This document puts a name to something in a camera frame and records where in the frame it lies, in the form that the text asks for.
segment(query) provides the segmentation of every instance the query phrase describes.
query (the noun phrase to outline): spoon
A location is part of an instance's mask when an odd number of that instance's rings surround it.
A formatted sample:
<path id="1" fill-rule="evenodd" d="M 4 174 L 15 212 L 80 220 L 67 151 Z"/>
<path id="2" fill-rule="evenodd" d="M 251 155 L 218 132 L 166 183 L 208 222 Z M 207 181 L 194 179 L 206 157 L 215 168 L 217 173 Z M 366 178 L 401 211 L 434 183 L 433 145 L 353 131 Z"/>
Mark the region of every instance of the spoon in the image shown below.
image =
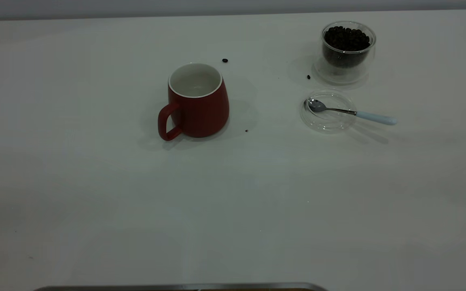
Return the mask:
<path id="1" fill-rule="evenodd" d="M 314 97 L 307 99 L 307 105 L 309 106 L 309 109 L 312 111 L 314 115 L 316 115 L 316 113 L 319 113 L 325 110 L 333 110 L 333 111 L 342 112 L 344 114 L 351 114 L 359 118 L 364 118 L 364 119 L 371 120 L 374 122 L 379 122 L 382 124 L 387 124 L 387 125 L 396 124 L 396 118 L 393 118 L 393 117 L 388 117 L 388 116 L 383 116 L 383 115 L 378 115 L 378 114 L 369 114 L 368 112 L 364 112 L 364 111 L 351 111 L 351 110 L 344 110 L 344 109 L 338 109 L 338 108 L 329 108 L 329 107 L 326 107 L 325 104 L 323 104 L 323 102 L 317 99 L 314 99 Z"/>

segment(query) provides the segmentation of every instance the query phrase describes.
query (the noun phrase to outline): white wall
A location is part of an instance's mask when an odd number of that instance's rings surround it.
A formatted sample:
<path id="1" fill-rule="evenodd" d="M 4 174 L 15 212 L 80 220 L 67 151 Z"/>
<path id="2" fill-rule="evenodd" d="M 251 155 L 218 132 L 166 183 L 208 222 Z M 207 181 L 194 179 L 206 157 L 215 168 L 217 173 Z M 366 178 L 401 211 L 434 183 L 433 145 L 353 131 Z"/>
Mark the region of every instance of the white wall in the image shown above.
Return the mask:
<path id="1" fill-rule="evenodd" d="M 0 0 L 0 19 L 466 8 L 466 0 Z"/>

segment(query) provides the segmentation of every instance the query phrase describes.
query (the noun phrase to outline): red mug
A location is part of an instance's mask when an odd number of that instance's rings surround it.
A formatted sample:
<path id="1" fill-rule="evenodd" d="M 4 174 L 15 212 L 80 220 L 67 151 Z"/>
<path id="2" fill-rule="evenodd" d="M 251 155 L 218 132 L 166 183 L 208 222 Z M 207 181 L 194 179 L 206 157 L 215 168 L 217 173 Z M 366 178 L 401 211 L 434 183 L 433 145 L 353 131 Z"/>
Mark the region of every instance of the red mug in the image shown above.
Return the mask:
<path id="1" fill-rule="evenodd" d="M 175 127 L 167 133 L 168 116 Z M 210 65 L 190 63 L 168 78 L 168 105 L 157 117 L 157 130 L 164 140 L 181 133 L 206 137 L 224 127 L 229 117 L 229 101 L 222 74 Z"/>

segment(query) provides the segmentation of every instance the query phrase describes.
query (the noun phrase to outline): glass cup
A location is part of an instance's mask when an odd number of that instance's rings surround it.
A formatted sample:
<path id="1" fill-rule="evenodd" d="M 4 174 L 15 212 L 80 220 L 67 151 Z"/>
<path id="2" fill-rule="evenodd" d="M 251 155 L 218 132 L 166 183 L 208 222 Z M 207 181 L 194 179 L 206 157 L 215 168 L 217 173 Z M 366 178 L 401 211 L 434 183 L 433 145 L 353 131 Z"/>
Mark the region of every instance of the glass cup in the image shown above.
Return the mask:
<path id="1" fill-rule="evenodd" d="M 361 51 L 343 51 L 325 41 L 325 33 L 332 27 L 342 26 L 361 30 L 370 39 L 370 46 Z M 337 21 L 328 24 L 321 32 L 320 53 L 314 67 L 323 79 L 336 84 L 359 81 L 366 74 L 375 57 L 375 33 L 366 25 L 353 21 Z"/>

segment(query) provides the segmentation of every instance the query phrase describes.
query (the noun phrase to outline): white table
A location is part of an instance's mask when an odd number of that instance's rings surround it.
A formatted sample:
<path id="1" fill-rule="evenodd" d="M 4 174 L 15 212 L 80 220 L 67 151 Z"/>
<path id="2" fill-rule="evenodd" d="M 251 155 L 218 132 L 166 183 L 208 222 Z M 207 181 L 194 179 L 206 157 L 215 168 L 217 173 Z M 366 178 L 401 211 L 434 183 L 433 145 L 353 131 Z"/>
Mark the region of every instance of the white table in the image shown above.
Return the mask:
<path id="1" fill-rule="evenodd" d="M 342 90 L 395 127 L 301 121 L 335 20 L 377 34 Z M 189 61 L 231 118 L 164 142 Z M 0 291 L 256 282 L 466 290 L 466 11 L 0 22 Z"/>

